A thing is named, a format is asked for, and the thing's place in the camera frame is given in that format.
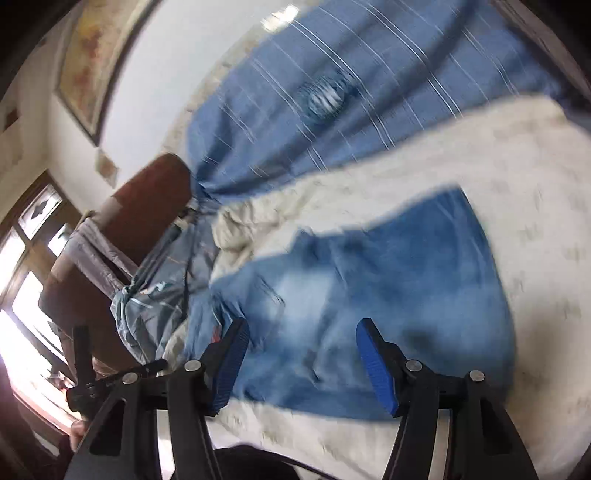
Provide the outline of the person's left hand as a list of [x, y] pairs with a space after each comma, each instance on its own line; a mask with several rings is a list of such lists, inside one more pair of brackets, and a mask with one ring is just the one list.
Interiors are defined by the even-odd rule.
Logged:
[[71, 424], [69, 440], [70, 448], [73, 452], [78, 450], [80, 443], [86, 436], [89, 426], [90, 422], [86, 419], [76, 420]]

